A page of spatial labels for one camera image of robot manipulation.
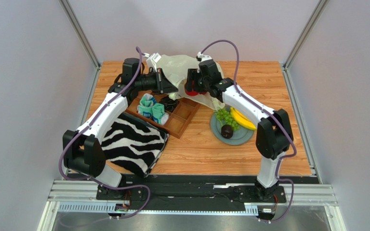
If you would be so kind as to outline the wooden compartment tray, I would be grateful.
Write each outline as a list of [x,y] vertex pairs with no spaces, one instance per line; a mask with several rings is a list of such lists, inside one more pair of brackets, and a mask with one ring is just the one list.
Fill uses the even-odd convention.
[[153,121],[151,118],[146,118],[142,115],[140,115],[137,112],[137,106],[140,103],[141,98],[143,97],[144,94],[149,93],[152,96],[155,97],[157,102],[159,102],[161,99],[164,97],[167,97],[167,95],[155,95],[150,91],[141,91],[139,93],[139,96],[137,96],[133,102],[130,104],[128,109],[126,109],[126,113],[131,114],[133,116],[138,117],[139,119],[142,119],[146,121],[149,124],[152,124],[155,127],[158,127],[160,129],[166,130],[170,135],[176,137],[176,138],[181,138],[183,135],[185,129],[187,126],[191,123],[192,118],[198,111],[200,104],[187,99],[187,98],[181,98],[178,99],[178,104],[175,107],[175,109],[170,112],[167,111],[166,113],[169,115],[167,122],[164,125],[158,124],[157,122]]

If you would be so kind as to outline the zebra striped cloth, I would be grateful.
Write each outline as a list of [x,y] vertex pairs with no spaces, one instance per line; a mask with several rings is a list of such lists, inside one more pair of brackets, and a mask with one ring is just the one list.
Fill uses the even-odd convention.
[[124,112],[108,128],[101,146],[107,161],[146,178],[169,136],[166,130]]

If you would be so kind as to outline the grey blue plate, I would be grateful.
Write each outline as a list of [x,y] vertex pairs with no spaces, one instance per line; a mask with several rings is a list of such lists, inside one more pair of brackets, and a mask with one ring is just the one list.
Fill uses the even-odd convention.
[[[225,109],[230,112],[230,106],[226,106]],[[249,130],[241,125],[239,125],[239,130],[234,131],[234,135],[230,139],[225,139],[221,136],[221,125],[217,121],[217,119],[214,117],[213,113],[211,120],[210,120],[210,128],[214,136],[220,140],[221,142],[228,144],[228,145],[242,145],[248,142],[254,135],[255,130]]]

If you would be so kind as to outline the aluminium frame rail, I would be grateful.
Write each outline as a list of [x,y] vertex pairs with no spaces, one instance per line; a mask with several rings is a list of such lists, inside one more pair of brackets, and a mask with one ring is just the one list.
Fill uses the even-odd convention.
[[333,187],[293,177],[268,201],[253,197],[254,176],[127,176],[126,196],[92,181],[56,180],[38,230],[287,230],[344,231]]

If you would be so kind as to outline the pale green plastic bag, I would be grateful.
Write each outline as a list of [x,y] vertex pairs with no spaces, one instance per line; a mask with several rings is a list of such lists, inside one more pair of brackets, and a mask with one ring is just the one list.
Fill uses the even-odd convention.
[[185,83],[187,81],[188,69],[197,69],[199,62],[187,55],[161,55],[161,58],[156,62],[157,68],[161,68],[165,77],[177,89],[177,92],[168,93],[170,99],[177,100],[181,98],[190,99],[194,102],[202,104],[214,111],[225,107],[225,103],[211,97],[208,93],[198,94],[196,96],[187,95],[185,92]]

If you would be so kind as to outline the red apple front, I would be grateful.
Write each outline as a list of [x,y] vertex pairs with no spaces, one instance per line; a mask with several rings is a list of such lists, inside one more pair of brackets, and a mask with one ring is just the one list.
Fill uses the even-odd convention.
[[197,95],[205,95],[206,93],[205,92],[196,92],[196,91],[185,91],[185,93],[188,95],[188,96],[197,96]]

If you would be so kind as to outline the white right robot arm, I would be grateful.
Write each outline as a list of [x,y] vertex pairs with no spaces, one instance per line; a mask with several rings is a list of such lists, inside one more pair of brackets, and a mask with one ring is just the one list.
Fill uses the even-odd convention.
[[255,186],[263,194],[270,194],[279,183],[281,161],[289,148],[294,147],[289,115],[265,106],[247,95],[235,80],[223,78],[217,63],[207,55],[197,58],[197,69],[189,69],[185,90],[225,103],[242,113],[256,127],[256,147],[262,155],[260,173]]

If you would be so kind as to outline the black rolled sock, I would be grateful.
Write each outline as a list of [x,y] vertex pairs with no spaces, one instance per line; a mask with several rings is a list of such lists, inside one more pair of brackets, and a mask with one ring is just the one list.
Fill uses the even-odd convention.
[[159,101],[160,104],[164,106],[164,110],[168,112],[173,112],[179,105],[179,100],[173,100],[169,96],[166,96]]

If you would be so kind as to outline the yellow banana bunch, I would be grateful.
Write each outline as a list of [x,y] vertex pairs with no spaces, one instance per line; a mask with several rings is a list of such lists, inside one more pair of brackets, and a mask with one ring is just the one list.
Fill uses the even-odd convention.
[[242,127],[249,130],[257,130],[256,126],[235,108],[230,107],[230,115]]

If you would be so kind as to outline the teal white sock pair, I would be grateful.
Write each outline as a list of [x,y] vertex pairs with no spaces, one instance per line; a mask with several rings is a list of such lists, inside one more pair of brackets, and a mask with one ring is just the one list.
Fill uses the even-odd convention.
[[156,98],[149,93],[145,93],[140,99],[137,113],[160,125],[165,125],[169,119],[168,113],[165,112],[165,106],[158,103]]

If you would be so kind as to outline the green grape bunch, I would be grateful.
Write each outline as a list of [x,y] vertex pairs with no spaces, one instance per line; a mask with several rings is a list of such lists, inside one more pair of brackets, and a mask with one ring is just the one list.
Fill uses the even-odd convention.
[[216,111],[214,117],[217,119],[221,127],[224,125],[229,125],[233,131],[239,130],[238,123],[225,108]]

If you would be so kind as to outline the dark purple plum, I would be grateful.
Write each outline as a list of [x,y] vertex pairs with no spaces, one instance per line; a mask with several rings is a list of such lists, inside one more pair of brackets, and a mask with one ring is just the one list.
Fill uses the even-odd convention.
[[234,130],[231,125],[225,124],[221,127],[221,136],[225,139],[230,139],[234,135]]

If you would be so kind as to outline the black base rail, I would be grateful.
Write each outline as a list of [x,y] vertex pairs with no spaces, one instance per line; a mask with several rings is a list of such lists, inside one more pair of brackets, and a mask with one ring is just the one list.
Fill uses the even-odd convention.
[[208,211],[239,212],[245,203],[265,203],[271,207],[275,203],[288,202],[282,186],[278,186],[268,199],[259,199],[255,186],[256,176],[220,175],[155,175],[141,178],[133,174],[125,175],[124,186],[146,185],[117,192],[97,187],[97,200],[132,202],[131,209],[138,209],[146,199],[146,210],[159,211]]

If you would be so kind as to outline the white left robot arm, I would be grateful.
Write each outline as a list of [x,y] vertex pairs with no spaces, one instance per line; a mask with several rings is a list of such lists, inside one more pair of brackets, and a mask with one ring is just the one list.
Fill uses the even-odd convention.
[[172,93],[178,90],[157,67],[160,58],[158,53],[127,58],[122,73],[93,115],[77,130],[64,133],[63,152],[58,165],[65,179],[68,177],[63,167],[83,174],[86,180],[93,180],[111,189],[122,189],[120,183],[123,176],[106,164],[101,143],[108,129],[128,109],[139,92],[151,90],[154,93]]

